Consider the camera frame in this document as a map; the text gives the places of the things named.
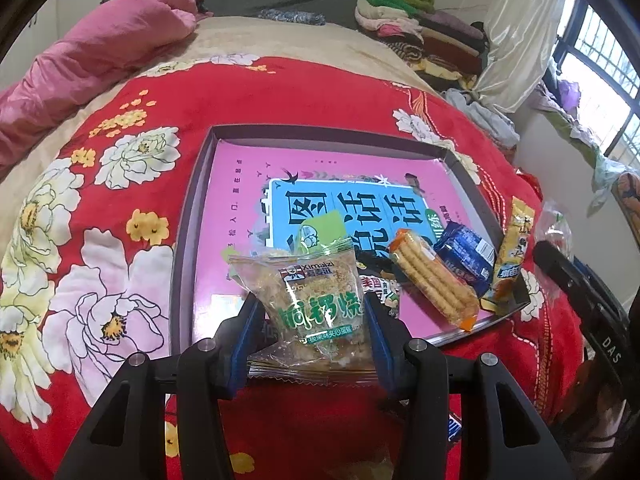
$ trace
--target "white flower print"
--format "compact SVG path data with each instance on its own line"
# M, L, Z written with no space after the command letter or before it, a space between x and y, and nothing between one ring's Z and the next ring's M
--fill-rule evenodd
M456 151L456 145L453 143L453 140L441 139L433 129L422 120L422 118L417 115L409 115L404 110L395 110L394 118L398 120L396 126L398 126L398 130L401 132L412 134L414 139L420 140L420 142L426 142L427 144L447 148L460 161L476 186L480 184L478 166L476 166L474 160L470 156Z
M529 299L531 300L531 303L520 311L520 320L527 322L533 318L539 319L540 309L545 303L545 295L542 293L542 290L540 290L540 284L533 272L525 269L521 269L520 272L522 273L525 283L527 283Z
M126 189L130 182L151 182L163 171L172 170L180 158L175 149L180 144L175 136L177 131L178 128L162 127L122 137L104 151L95 183L109 189Z
M0 405L17 420L38 429L35 419L46 422L51 407L37 387L47 389L52 368L38 331L53 297L54 285L28 296L17 287L0 295Z
M155 67L150 68L146 72L143 72L138 77L160 77L166 74L171 74L173 72L188 70L197 64L206 63L208 61L209 59L194 59L191 61L167 61L157 64Z
M456 156L456 158L460 161L460 164L462 164L462 167L465 168L466 172L471 177L471 180L474 181L474 184L476 184L476 186L480 184L480 176L478 175L478 166L470 156L456 151L456 145L453 143L453 140L450 140L450 139L437 140L433 144L434 146L447 148L451 153L453 153Z
M42 342L53 367L73 371L93 406L131 354L168 355L174 252L154 246L128 266L122 242L94 228L84 232L80 254L84 266L72 266L58 283Z
M409 115L404 110L394 110L394 118L398 120L396 126L401 132L412 134L420 142L433 144L440 137L417 115Z
M221 54L212 56L210 61L216 65L242 65L251 66L260 56L254 54Z
M69 171L70 158L54 160L40 176L15 222L2 259L4 286L34 294L47 286L47 273L60 265L58 246L71 240L71 212L80 202L84 176Z

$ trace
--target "blue gripper pad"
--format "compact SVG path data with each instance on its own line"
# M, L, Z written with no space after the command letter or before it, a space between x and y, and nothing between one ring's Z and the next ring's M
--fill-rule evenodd
M246 384L247 358L256 351L264 325L264 307L253 294L235 317L225 319L214 339L220 349L212 370L216 397L231 400Z
M393 399L408 399L415 390L415 367L404 358L404 344L411 339L406 325L386 313L377 295L364 298L371 353L378 381Z

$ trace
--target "pink blanket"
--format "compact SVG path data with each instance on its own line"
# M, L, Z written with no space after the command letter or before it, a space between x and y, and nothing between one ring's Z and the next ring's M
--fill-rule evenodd
M0 92L0 180L50 128L183 40L195 0L111 0L85 16Z

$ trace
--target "blue snack package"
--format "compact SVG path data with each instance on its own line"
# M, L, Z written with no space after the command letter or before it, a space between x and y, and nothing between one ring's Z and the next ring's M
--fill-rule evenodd
M449 222L433 246L447 268L482 298L491 286L495 250L468 227Z

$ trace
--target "plastic wrapper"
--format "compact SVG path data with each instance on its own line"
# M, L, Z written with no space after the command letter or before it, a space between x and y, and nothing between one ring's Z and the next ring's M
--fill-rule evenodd
M574 259L574 244L569 222L564 213L560 211L560 206L553 200L546 200L543 203L542 212L533 230L533 237L536 243L542 240L551 242L567 259ZM535 268L535 275L545 291L547 300L551 303L555 301L560 296L558 285L538 266Z
M252 360L284 368L370 368L363 291L350 239L297 256L229 256L264 305L278 342Z
M399 229L391 259L451 324L470 332L480 309L474 290L455 276L418 233Z
M485 299L500 303L508 298L518 279L533 231L535 211L517 197L511 202L511 219L504 234L498 258L494 266L494 280Z
M494 272L494 247L466 226L449 222L433 246L447 268L471 285L478 298L489 290Z
M348 238L347 228L342 215L334 209L302 222L295 240L295 253L316 253L345 238Z
M400 285L393 272L393 262L376 251L356 249L356 264L360 274L362 290L375 292L380 303L388 309L389 316L400 316Z
M597 213L611 195L613 186L623 173L633 173L640 176L640 171L631 168L604 156L599 148L596 148L596 168L593 172L593 199L587 209L587 217Z

